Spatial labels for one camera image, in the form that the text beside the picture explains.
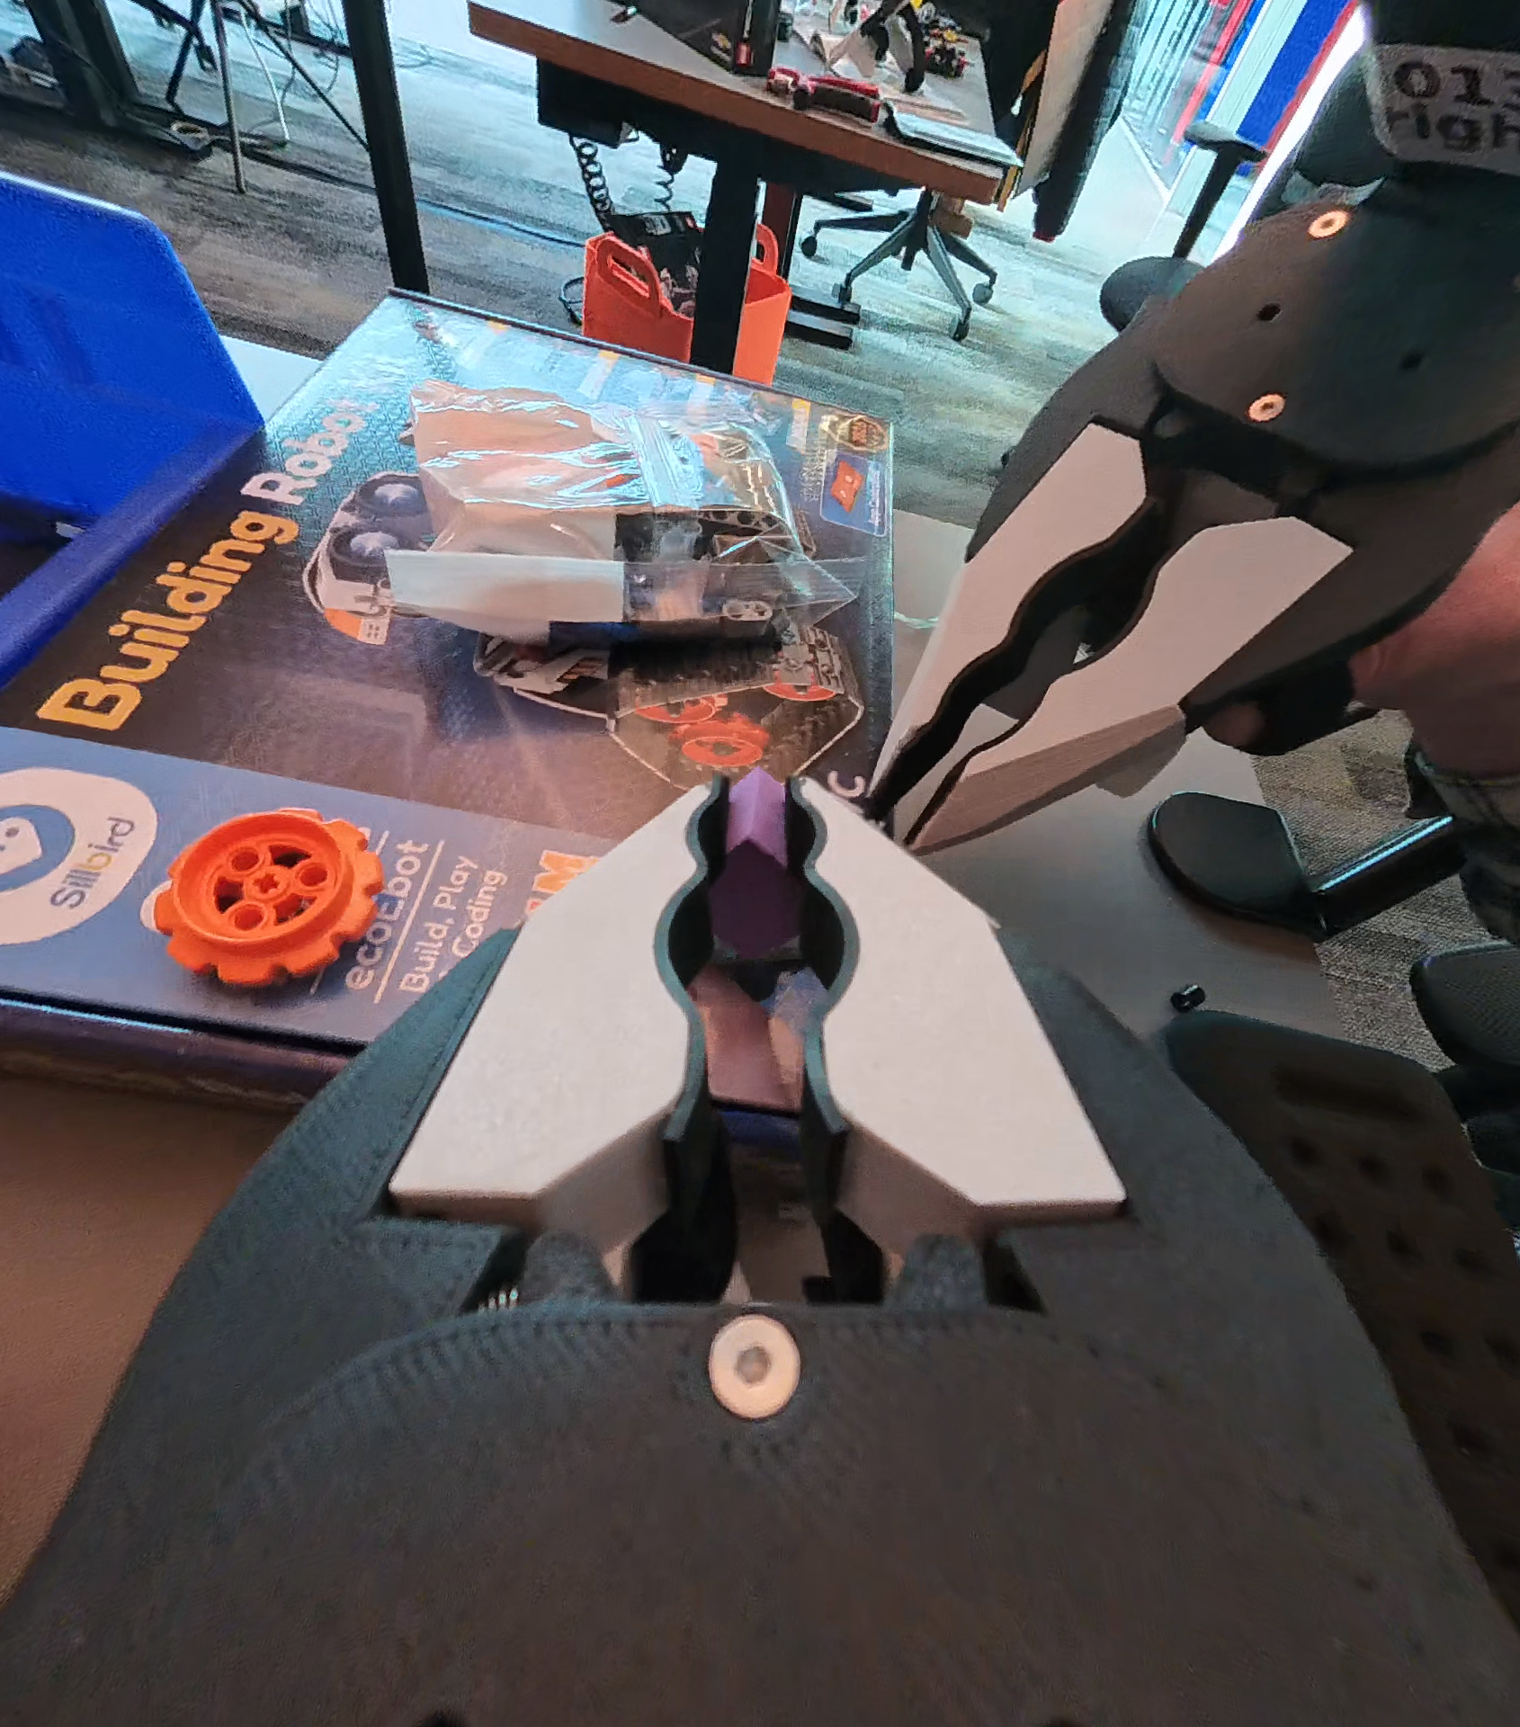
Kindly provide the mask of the small orange plastic wheel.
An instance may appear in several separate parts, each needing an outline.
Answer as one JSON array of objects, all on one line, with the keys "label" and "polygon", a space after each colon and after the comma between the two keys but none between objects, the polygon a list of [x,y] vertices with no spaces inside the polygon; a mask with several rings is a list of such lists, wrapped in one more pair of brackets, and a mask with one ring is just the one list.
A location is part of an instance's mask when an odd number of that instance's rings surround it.
[{"label": "small orange plastic wheel", "polygon": [[153,901],[167,957],[237,988],[311,979],[378,917],[383,860],[342,818],[304,808],[239,815],[169,865]]}]

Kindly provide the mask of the black metal table leg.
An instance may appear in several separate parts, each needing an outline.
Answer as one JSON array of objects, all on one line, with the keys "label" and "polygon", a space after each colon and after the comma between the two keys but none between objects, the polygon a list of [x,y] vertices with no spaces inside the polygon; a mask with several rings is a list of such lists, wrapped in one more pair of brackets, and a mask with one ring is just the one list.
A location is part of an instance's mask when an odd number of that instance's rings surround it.
[{"label": "black metal table leg", "polygon": [[342,2],[340,9],[390,279],[399,291],[428,295],[426,246],[387,9],[383,2]]}]

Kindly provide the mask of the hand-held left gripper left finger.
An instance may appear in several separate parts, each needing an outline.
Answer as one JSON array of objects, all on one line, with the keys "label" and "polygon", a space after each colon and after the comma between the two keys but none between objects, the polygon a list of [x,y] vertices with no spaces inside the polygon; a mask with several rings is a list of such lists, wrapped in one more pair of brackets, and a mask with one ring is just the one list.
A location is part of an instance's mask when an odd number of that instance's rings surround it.
[{"label": "hand-held left gripper left finger", "polygon": [[726,779],[685,791],[532,912],[388,1180],[399,1211],[628,1248],[644,1299],[725,1297],[728,1135],[689,984],[728,802]]}]

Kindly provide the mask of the orange tote bag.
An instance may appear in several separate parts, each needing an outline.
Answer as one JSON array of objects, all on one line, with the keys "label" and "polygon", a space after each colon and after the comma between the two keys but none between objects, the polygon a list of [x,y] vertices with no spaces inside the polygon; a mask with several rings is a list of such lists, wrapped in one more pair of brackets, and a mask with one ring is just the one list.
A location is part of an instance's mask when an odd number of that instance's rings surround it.
[{"label": "orange tote bag", "polygon": [[[759,223],[737,329],[734,378],[761,387],[773,383],[791,311],[791,288],[777,263],[775,236]],[[642,250],[613,234],[584,243],[581,329],[604,347],[689,362],[691,317],[673,308],[660,270]]]}]

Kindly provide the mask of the blue plastic storage bin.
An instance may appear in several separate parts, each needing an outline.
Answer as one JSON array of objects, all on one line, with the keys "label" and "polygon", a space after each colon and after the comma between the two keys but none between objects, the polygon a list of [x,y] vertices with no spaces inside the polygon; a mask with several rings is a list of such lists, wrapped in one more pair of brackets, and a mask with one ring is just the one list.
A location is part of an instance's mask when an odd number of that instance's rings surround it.
[{"label": "blue plastic storage bin", "polygon": [[154,223],[0,171],[0,689],[262,426]]}]

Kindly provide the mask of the dark table with wooden edge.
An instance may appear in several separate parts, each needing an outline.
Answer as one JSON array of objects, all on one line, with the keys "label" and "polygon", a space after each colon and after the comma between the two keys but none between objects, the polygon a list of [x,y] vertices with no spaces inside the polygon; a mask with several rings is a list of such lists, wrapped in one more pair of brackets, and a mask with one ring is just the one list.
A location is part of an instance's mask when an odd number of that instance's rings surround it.
[{"label": "dark table with wooden edge", "polygon": [[615,146],[622,129],[712,165],[691,365],[730,376],[762,189],[816,196],[932,191],[995,205],[1003,173],[881,126],[798,111],[762,79],[692,52],[617,4],[469,2],[469,32],[536,65],[538,120]]}]

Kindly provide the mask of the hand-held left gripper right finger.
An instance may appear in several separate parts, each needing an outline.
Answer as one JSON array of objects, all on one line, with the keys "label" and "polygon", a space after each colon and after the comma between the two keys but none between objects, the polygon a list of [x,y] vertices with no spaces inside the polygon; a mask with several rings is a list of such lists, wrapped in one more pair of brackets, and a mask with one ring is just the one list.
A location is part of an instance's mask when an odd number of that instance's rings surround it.
[{"label": "hand-held left gripper right finger", "polygon": [[815,781],[789,784],[800,1153],[838,1302],[921,1239],[1113,1220],[1126,1191],[987,914]]}]

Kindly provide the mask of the grey-base office chair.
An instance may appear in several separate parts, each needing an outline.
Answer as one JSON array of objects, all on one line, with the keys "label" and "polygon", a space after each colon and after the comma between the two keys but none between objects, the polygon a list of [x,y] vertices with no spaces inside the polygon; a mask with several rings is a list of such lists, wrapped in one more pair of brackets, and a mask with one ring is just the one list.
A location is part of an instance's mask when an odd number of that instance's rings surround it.
[{"label": "grey-base office chair", "polygon": [[969,246],[969,221],[951,212],[951,205],[953,200],[944,194],[923,189],[915,203],[901,214],[845,212],[813,223],[793,241],[793,250],[802,257],[815,259],[822,236],[834,230],[874,234],[878,245],[842,275],[831,302],[809,299],[798,304],[802,311],[854,329],[860,324],[858,281],[887,264],[908,273],[924,259],[957,309],[950,335],[962,344],[969,335],[975,308],[991,302],[998,273]]}]

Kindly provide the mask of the clear bag with white flap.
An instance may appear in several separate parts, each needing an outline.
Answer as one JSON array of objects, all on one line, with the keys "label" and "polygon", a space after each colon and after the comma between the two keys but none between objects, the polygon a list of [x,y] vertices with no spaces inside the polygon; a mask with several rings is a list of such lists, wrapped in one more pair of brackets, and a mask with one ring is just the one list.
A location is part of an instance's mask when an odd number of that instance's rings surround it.
[{"label": "clear bag with white flap", "polygon": [[408,406],[428,529],[383,550],[403,615],[529,644],[771,639],[858,595],[746,410],[435,379]]}]

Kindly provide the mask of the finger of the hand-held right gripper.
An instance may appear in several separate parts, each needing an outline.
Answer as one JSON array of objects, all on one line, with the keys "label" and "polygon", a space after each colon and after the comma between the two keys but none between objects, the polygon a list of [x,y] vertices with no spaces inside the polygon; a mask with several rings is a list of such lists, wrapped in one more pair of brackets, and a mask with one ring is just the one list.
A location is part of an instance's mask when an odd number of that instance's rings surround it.
[{"label": "finger of the hand-held right gripper", "polygon": [[1187,736],[1185,703],[1351,552],[1302,520],[1203,529],[1128,631],[1052,680],[1027,719],[948,772],[903,840],[937,853],[1095,784],[1135,791]]},{"label": "finger of the hand-held right gripper", "polygon": [[[1120,648],[1075,662],[1113,577],[1147,577],[1160,509],[1137,437],[1090,423],[955,574],[896,703],[867,793],[890,818],[942,768],[921,818],[1020,818],[1165,745],[1165,700]],[[1056,676],[1003,736],[957,757],[969,718],[1052,648]]]}]

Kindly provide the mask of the purple wooden cube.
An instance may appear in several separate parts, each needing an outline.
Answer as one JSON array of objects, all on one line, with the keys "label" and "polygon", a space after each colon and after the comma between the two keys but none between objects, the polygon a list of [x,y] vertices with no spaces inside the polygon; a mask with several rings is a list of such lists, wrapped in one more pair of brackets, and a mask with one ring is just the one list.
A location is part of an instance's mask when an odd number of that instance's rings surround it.
[{"label": "purple wooden cube", "polygon": [[714,939],[762,961],[798,935],[802,883],[789,862],[786,782],[753,766],[728,790],[725,853],[707,903]]}]

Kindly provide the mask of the dark blue cardboard kit box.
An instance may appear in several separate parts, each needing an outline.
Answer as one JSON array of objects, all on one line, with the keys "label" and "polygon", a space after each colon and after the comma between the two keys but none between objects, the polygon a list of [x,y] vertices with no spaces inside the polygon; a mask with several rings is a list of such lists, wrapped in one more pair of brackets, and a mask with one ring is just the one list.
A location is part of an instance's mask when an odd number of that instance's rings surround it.
[{"label": "dark blue cardboard kit box", "polygon": [[[514,642],[404,615],[428,516],[410,394],[752,414],[854,599],[770,639]],[[0,689],[0,1068],[300,1099],[707,781],[858,797],[894,707],[883,414],[392,293]],[[313,809],[383,865],[376,919],[268,988],[167,957],[154,901],[223,822]]]}]

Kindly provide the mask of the dark hanging jacket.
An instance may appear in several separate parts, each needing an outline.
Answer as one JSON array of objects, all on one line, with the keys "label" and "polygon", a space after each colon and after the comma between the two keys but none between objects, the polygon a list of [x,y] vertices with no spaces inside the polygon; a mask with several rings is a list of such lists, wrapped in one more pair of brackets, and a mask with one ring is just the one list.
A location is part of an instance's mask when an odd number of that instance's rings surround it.
[{"label": "dark hanging jacket", "polygon": [[1068,225],[1131,75],[1138,2],[986,4],[982,61],[995,131],[1043,169],[1032,234]]}]

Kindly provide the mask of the dark grey perforated panel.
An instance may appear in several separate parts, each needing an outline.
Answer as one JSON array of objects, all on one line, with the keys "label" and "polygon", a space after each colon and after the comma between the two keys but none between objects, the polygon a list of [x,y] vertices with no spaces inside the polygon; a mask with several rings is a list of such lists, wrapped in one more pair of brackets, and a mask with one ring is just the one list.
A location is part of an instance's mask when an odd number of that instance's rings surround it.
[{"label": "dark grey perforated panel", "polygon": [[1388,1051],[1221,1011],[1169,1025],[1164,1052],[1331,1265],[1520,1630],[1520,1263],[1444,1090]]}]

